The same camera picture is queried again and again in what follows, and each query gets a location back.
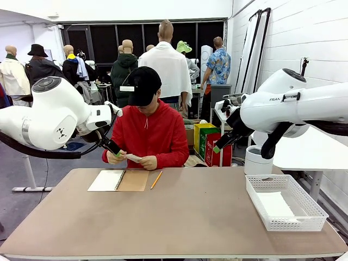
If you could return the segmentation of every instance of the white paper in basket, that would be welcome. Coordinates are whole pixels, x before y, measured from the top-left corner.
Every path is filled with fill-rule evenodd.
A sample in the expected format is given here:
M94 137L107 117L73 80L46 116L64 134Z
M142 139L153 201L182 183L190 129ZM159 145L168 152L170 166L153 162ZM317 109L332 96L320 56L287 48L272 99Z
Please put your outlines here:
M284 200L281 192L257 192L268 216L295 216ZM298 222L297 219L289 219L290 222Z

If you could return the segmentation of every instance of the hand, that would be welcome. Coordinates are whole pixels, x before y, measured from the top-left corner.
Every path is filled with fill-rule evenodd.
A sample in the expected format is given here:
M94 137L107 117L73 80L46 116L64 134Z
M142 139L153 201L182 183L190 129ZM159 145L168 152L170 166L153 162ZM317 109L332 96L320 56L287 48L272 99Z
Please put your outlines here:
M157 168L157 158L156 156L146 156L142 157L139 160L141 166L144 167L145 170L155 170Z
M126 159L127 152L120 150L121 154L117 157L111 151L107 152L108 163L110 164L118 164Z

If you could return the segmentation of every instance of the floral shirt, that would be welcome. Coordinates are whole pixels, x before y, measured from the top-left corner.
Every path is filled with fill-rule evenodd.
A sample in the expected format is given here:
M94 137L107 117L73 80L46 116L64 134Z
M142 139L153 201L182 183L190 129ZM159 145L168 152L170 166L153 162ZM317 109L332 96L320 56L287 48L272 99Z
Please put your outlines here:
M207 84L226 84L231 71L231 56L223 48L209 57L207 66L212 70Z

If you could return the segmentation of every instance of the red hoodie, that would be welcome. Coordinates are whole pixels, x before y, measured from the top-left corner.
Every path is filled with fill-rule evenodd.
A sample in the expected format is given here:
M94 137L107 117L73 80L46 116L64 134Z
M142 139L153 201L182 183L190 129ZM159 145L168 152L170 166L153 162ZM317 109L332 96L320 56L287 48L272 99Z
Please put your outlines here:
M146 117L135 106L122 108L111 139L127 154L156 156L157 168L181 167L189 157L186 131L181 115L161 100L154 114ZM107 151L102 157L108 162ZM129 168L142 168L128 160Z

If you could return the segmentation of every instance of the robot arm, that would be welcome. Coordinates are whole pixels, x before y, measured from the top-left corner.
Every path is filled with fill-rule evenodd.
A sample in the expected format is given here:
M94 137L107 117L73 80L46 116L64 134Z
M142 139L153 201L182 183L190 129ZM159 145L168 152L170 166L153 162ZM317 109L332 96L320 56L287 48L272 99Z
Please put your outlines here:
M87 105L80 93L65 79L47 77L33 85L33 106L12 106L0 110L0 140L24 152L33 146L56 150L65 145L75 129L82 138L99 146L119 152L118 146L104 136L110 128L111 116L122 116L113 104ZM30 154L34 149L28 148ZM43 152L42 157L62 158L71 153ZM41 155L36 150L35 156Z
M242 94L239 104L235 100L234 104L217 103L215 109L230 112L227 123L233 130L216 143L215 152L258 130L269 134L262 147L262 157L272 158L279 139L301 135L308 128L306 124L330 134L348 136L348 83L305 88L305 78L282 69L257 92Z

